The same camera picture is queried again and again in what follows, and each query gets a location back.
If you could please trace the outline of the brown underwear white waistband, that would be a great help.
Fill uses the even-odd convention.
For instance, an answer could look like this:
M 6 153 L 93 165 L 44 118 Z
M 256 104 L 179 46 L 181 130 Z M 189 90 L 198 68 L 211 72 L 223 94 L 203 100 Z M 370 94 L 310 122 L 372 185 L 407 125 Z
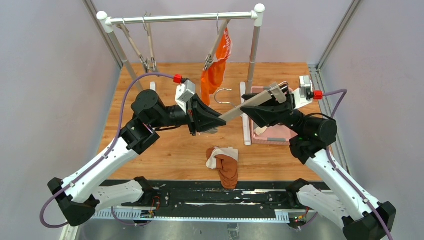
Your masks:
M 239 150 L 233 147 L 214 146 L 206 151 L 206 167 L 217 170 L 221 185 L 225 189 L 235 189 L 238 180 Z

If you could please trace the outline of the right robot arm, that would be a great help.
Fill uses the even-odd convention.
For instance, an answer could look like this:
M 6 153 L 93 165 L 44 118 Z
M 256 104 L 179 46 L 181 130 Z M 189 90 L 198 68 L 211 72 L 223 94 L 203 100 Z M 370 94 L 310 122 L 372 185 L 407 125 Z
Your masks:
M 335 198 L 329 197 L 298 179 L 287 189 L 294 203 L 310 207 L 332 221 L 348 240 L 392 239 L 396 208 L 361 187 L 329 150 L 338 133 L 334 116 L 300 111 L 326 94 L 316 90 L 301 97 L 298 91 L 289 91 L 284 96 L 285 100 L 279 102 L 272 93 L 267 93 L 265 100 L 259 100 L 256 93 L 247 93 L 242 96 L 244 104 L 240 108 L 259 127 L 279 124 L 293 131 L 295 137 L 289 141 L 291 154 L 319 175 L 335 194 Z

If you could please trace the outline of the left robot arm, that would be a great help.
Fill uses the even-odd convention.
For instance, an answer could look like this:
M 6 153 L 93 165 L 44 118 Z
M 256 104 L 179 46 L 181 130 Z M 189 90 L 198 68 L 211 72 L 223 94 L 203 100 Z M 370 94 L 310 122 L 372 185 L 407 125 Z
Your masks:
M 103 183 L 151 147 L 159 139 L 158 129 L 186 125 L 195 135 L 227 124 L 228 117 L 205 105 L 197 94 L 182 93 L 181 97 L 181 104 L 165 106 L 154 90 L 142 91 L 131 105 L 132 119 L 118 126 L 112 142 L 97 157 L 73 175 L 48 183 L 69 225 L 82 225 L 103 209 L 150 201 L 154 190 L 144 177 L 113 186 Z

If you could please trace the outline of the grey underwear white waistband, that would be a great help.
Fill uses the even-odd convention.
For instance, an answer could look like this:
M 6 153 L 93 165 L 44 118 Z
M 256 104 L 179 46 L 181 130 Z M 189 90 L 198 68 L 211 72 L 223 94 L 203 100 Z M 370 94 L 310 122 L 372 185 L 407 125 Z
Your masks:
M 257 136 L 260 136 L 260 135 L 262 135 L 266 130 L 268 129 L 268 127 L 267 126 L 264 126 L 264 127 L 259 127 L 259 126 L 257 126 L 257 127 L 255 127 L 255 129 L 253 130 L 253 132 L 254 132 L 254 134 L 255 135 L 257 135 Z

